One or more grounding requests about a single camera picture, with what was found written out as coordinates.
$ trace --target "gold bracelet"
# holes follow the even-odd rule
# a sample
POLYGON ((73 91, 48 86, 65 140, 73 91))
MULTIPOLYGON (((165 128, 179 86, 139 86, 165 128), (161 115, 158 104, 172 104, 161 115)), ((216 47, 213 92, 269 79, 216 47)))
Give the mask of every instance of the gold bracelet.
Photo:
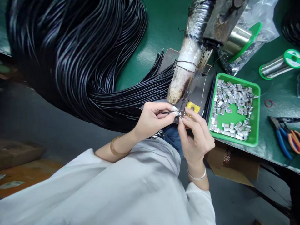
POLYGON ((128 154, 130 153, 130 151, 131 151, 132 149, 130 149, 129 152, 126 152, 126 153, 121 154, 121 153, 118 153, 118 152, 113 148, 113 143, 114 143, 114 141, 115 141, 116 139, 118 139, 119 137, 122 137, 122 136, 123 136, 123 135, 117 136, 117 137, 115 137, 115 138, 110 142, 110 151, 111 151, 112 154, 114 154, 115 156, 125 157, 126 155, 128 155, 128 154))

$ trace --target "orange handle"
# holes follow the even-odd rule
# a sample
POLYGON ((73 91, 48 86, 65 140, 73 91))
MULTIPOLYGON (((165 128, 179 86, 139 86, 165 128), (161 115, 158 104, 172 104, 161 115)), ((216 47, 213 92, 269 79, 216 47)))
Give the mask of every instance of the orange handle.
POLYGON ((299 141, 299 139, 297 138, 297 135, 298 135, 298 137, 300 138, 300 133, 299 133, 298 131, 295 131, 295 130, 291 130, 291 133, 292 133, 292 135, 293 135, 293 137, 294 137, 294 140, 295 140, 295 142, 296 142, 296 145, 298 145, 298 148, 300 148, 300 141, 299 141))
POLYGON ((296 152, 297 154, 300 154, 300 149, 298 148, 298 146, 296 147, 294 145, 294 141, 295 141, 294 136, 292 134, 288 134, 287 138, 288 138, 288 142, 290 143, 290 146, 292 147, 292 149, 294 150, 294 152, 296 152))

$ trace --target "floor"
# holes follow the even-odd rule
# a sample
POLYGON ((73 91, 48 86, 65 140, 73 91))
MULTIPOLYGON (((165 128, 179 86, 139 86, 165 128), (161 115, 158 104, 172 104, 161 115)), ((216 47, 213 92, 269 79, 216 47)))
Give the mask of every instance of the floor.
MULTIPOLYGON (((97 149, 117 132, 79 120, 46 102, 34 90, 18 83, 0 83, 0 138, 30 140, 46 148, 44 157, 66 164, 88 148, 97 149)), ((188 185, 187 162, 179 179, 188 185)), ((289 220, 246 186, 217 177, 207 168, 217 224, 289 224, 289 220)), ((291 205, 285 182, 260 169, 256 188, 284 206, 291 205)))

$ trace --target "white shirt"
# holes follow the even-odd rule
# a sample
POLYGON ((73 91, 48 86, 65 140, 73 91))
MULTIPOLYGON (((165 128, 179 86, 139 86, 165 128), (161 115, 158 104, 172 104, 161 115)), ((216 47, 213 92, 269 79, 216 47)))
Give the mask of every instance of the white shirt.
POLYGON ((215 224, 209 191, 178 179, 180 156, 143 140, 110 163, 88 149, 49 179, 0 201, 0 224, 215 224))

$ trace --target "plastic bag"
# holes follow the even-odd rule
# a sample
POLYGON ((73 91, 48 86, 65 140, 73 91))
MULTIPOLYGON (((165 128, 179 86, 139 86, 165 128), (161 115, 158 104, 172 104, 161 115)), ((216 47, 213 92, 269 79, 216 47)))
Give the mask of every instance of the plastic bag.
POLYGON ((246 6, 237 25, 249 29, 254 24, 262 23, 262 28, 250 47, 234 62, 228 62, 232 57, 226 52, 219 51, 220 61, 226 72, 235 76, 249 59, 263 46, 279 37, 273 22, 274 8, 278 0, 251 0, 246 6))

